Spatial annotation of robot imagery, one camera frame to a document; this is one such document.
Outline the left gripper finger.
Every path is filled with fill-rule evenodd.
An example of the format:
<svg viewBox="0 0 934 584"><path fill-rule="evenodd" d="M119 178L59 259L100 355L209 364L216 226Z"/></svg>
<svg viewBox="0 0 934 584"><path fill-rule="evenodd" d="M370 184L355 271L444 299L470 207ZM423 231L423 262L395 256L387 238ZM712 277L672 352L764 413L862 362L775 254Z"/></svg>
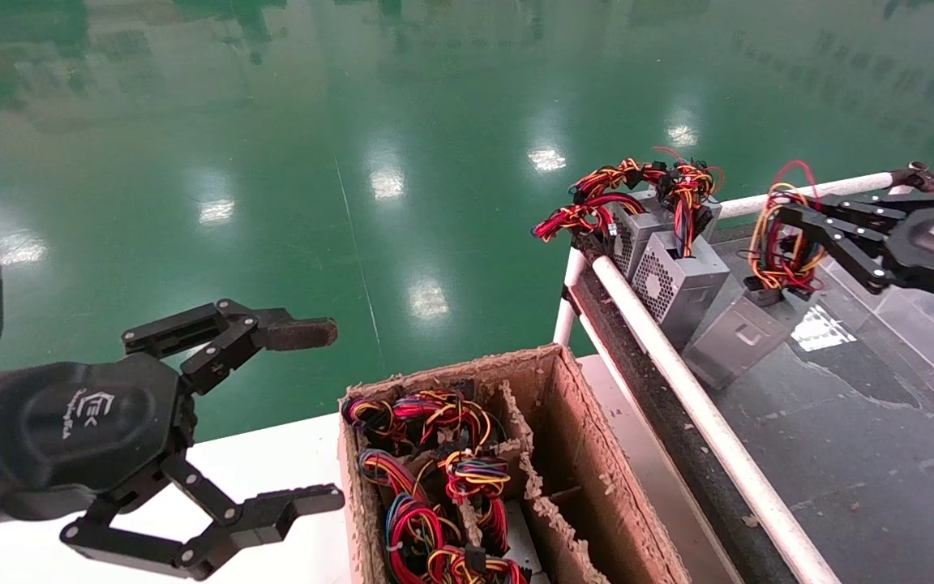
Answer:
<svg viewBox="0 0 934 584"><path fill-rule="evenodd" d="M337 338L333 318L293 318L281 309L249 309L233 300L201 304L122 334L125 352L155 359L196 348L181 366L190 392L204 395L261 350L278 352L330 346Z"/></svg>

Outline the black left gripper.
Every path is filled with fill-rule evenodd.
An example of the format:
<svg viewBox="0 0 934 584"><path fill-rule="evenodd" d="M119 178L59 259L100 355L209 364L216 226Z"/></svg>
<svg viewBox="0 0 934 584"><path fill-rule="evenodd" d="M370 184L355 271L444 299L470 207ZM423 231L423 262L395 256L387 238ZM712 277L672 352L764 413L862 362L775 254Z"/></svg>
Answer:
<svg viewBox="0 0 934 584"><path fill-rule="evenodd" d="M344 507L332 483L234 502L181 456L194 428L185 381L152 356L0 372L0 520L57 520L87 509L60 532L75 553L207 580L245 548L281 543L298 518ZM167 480L211 518L200 535L177 541L111 526Z"/></svg>

